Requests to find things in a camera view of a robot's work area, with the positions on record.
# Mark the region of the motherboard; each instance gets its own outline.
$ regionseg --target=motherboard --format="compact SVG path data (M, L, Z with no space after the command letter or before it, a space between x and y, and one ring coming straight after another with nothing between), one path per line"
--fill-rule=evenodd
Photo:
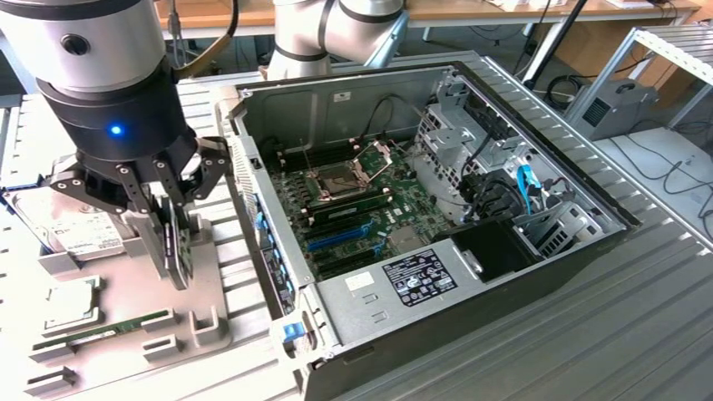
M306 263L318 280L427 244L453 227L417 180L414 155L373 141L353 158L270 174Z

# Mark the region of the warning label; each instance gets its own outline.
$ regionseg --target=warning label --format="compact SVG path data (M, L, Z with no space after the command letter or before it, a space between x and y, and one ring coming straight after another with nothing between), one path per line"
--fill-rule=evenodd
M458 287L431 249L385 265L383 272L406 307Z

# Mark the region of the power cable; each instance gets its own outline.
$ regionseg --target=power cable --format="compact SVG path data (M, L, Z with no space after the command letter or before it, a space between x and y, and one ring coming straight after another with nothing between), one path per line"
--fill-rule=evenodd
M669 160L669 158L666 156L663 156L659 152L657 152L655 150L650 149L649 147L643 146L639 142L637 142L634 140L634 138L630 137L630 133L631 131L635 129L635 126L638 126L639 123L642 123L643 121L650 121L650 120L641 120L638 121L634 126L629 129L627 133L623 135L623 137L626 137L626 139L629 139L631 141L631 143L638 146L639 148L642 148L643 150L646 150L647 152L653 153L654 155L657 155L661 159L663 159L666 161L666 163L669 163L670 165L670 169L669 171L662 174L662 175L647 175L646 173L642 172L642 169L641 167L634 163L634 161L631 160L631 158L629 157L627 153L623 151L623 149L619 147L619 144L617 144L617 142L614 141L614 138L609 138L609 141L614 144L614 147L615 149L621 152L621 154L623 155L623 157L626 158L627 162L631 164L631 166L634 167L635 171L638 171L638 174L641 174L641 176L643 178L646 178L647 180L659 180L659 179L663 179L663 182L662 182L662 189L663 189L663 192L666 192L669 195L679 195L685 192L689 192L691 190L695 190L698 188L702 188L705 186L709 187L710 189L710 196L707 198L707 200L702 203L702 206L701 206L701 209L698 210L698 213L697 213L697 217L701 219L702 221L702 228L705 230L705 234L707 235L707 237L713 240L713 234L710 233L710 230L709 230L709 226L707 226L707 218L710 216L713 216L713 208L711 209L707 209L706 210L706 207L707 207L707 204L710 203L710 200L713 200L713 181L709 181L709 182L705 182L699 179L697 179L691 174L689 174L687 171L685 171L682 168L681 168L681 165L682 165L682 161L677 161L675 163L671 162ZM670 176L673 175L673 173L675 171L681 171L693 181L695 181L698 184L697 185L693 185L687 188L683 188L682 190L671 190L667 186L669 184L669 179L670 179Z
M537 25L539 26L542 24L542 21L545 20L546 10L549 9L549 3L551 0L546 0L545 10L542 11L542 15L539 15L539 21L537 22ZM537 44L537 48L534 49L533 56L530 57L529 62L526 63L526 66L518 71L517 67L519 66L519 61L522 60L522 57L525 57L526 54L526 46L530 44L530 41L533 40L534 36L534 27L530 30L530 34L526 36L525 45L522 46L522 51L519 52L519 57L517 58L517 63L514 64L513 68L513 76L518 76L522 71L525 71L534 60L534 54L537 54L537 50L539 50L539 46L542 45L542 41L539 40L539 43Z

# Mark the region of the desk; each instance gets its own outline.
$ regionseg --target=desk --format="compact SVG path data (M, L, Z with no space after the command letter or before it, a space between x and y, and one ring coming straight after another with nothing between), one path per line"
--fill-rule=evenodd
M176 0L184 29L184 38L214 38L222 35L229 22L230 6L228 0ZM563 6L546 11L543 23L550 23L549 31L539 39L542 44L534 54L534 60L526 70L523 79L533 76L534 70L551 47L554 37L561 31L566 16L574 8L574 0ZM234 35L262 35L274 33L274 6L272 0L241 0L241 15ZM557 52L559 59L573 66L583 75L597 74L627 31L635 25L681 24L699 6L689 0L674 0L675 10L665 6L665 15L658 8L621 9L606 0L589 0ZM166 31L168 1L156 2L164 38L170 38ZM410 28L426 28L423 40L430 28L451 26L506 25L537 23L542 10L530 6L517 6L505 12L482 0L409 0Z
M229 22L230 2L228 0L176 0L184 38L214 38L222 35ZM699 6L689 0L674 0L679 17L690 14ZM545 23L561 23L574 8L574 0L565 6L551 7ZM162 28L168 22L168 1L156 2ZM240 22L236 36L274 33L274 7L272 0L240 0ZM505 12L481 0L409 0L410 28L502 25L537 23L542 10L518 6ZM606 0L589 0L578 21L606 21L659 18L657 8L619 9Z

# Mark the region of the blue latch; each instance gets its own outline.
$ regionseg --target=blue latch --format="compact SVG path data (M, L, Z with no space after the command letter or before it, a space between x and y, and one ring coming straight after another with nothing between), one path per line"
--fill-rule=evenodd
M262 228L262 222L265 220L265 215L261 211L257 212L257 216L254 217L254 228L261 229Z
M304 336L304 325L301 322L286 324L282 326L282 330L285 332L285 338L281 340L284 343L290 343Z
M521 165L517 169L517 187L519 188L519 194L525 198L526 214L533 214L533 208L530 207L530 196L526 193L526 187L534 186L534 188L541 188L539 182L534 178L533 169L530 165Z

